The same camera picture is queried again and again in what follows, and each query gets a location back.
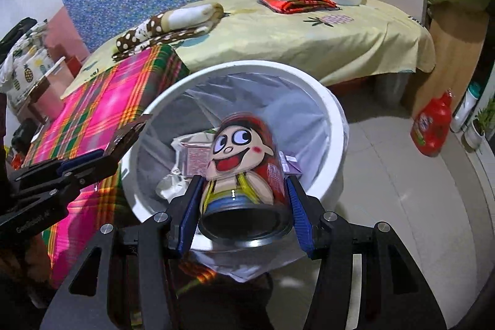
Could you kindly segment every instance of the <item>plaid cloth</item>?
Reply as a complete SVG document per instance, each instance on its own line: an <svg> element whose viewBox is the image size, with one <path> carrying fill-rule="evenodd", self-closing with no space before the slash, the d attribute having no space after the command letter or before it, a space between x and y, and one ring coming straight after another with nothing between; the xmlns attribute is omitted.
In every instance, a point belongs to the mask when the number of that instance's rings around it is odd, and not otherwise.
<svg viewBox="0 0 495 330"><path fill-rule="evenodd" d="M25 165L74 158L105 148L115 130L140 116L166 88L189 74L168 45L149 48L94 77L65 99L65 108L31 146ZM120 171L81 190L69 215L46 230L52 282L58 287L101 225L135 224L124 197Z"/></svg>
<svg viewBox="0 0 495 330"><path fill-rule="evenodd" d="M292 13L312 12L318 9L338 9L331 0L260 0L271 10L286 15Z"/></svg>

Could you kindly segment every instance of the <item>pink panel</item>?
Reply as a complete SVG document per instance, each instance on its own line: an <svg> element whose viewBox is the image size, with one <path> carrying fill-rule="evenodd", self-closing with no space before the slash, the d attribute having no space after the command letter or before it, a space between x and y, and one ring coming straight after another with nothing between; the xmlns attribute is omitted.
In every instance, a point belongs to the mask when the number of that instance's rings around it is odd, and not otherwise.
<svg viewBox="0 0 495 330"><path fill-rule="evenodd" d="M90 55L65 6L49 20L45 41L54 62L62 56L67 60L75 56L83 62Z"/></svg>

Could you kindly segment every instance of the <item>rolled blanket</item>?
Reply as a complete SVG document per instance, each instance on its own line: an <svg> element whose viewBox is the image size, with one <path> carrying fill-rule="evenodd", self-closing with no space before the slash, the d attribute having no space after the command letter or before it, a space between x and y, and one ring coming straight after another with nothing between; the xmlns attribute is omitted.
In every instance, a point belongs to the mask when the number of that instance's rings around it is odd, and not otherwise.
<svg viewBox="0 0 495 330"><path fill-rule="evenodd" d="M292 14L311 12L318 9L337 10L337 4L332 0L260 0L277 13Z"/></svg>
<svg viewBox="0 0 495 330"><path fill-rule="evenodd" d="M113 59L124 59L159 42L167 44L178 39L207 34L222 17L223 7L219 3L180 8L154 15L117 38L117 53Z"/></svg>

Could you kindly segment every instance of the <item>blue gripper pad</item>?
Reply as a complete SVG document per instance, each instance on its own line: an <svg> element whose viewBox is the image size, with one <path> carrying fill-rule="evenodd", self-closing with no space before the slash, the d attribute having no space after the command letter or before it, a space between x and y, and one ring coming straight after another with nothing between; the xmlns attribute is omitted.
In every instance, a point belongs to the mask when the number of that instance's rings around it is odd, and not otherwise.
<svg viewBox="0 0 495 330"><path fill-rule="evenodd" d="M298 236L299 246L308 255L309 258L314 253L313 228L309 222L306 211L301 205L297 191L291 181L286 180L287 191L291 201L292 215L294 217L294 229Z"/></svg>
<svg viewBox="0 0 495 330"><path fill-rule="evenodd" d="M83 165L88 161L96 160L97 158L102 157L104 152L105 150L103 149L93 150L86 154L67 160L64 163L62 163L60 167L58 167L56 171L57 175L60 177L65 171L69 171L77 167L78 165Z"/></svg>
<svg viewBox="0 0 495 330"><path fill-rule="evenodd" d="M200 215L200 200L203 185L204 178L201 178L201 180L197 183L196 188L194 189L194 195L189 201L189 205L187 206L186 212L184 213L184 218L181 222L179 231L179 242L177 243L176 247L177 252L181 256L184 256L184 254L187 253L191 248L192 239L194 238L194 234L196 232L197 221Z"/></svg>

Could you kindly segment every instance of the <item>trash can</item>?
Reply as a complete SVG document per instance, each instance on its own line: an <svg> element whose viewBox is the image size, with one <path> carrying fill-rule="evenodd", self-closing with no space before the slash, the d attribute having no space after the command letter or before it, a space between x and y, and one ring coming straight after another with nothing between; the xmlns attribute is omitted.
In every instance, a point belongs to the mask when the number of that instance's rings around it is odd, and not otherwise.
<svg viewBox="0 0 495 330"><path fill-rule="evenodd" d="M144 111L153 117L121 164L125 197L141 222L167 209L155 189L175 164L173 138L218 127L235 112L262 118L279 150L296 156L306 193L317 197L325 209L335 208L342 192L348 140L347 121L337 99L295 67L237 61L182 79ZM197 230L191 252L200 263L241 282L304 255L294 230L271 244L244 249L214 243Z"/></svg>

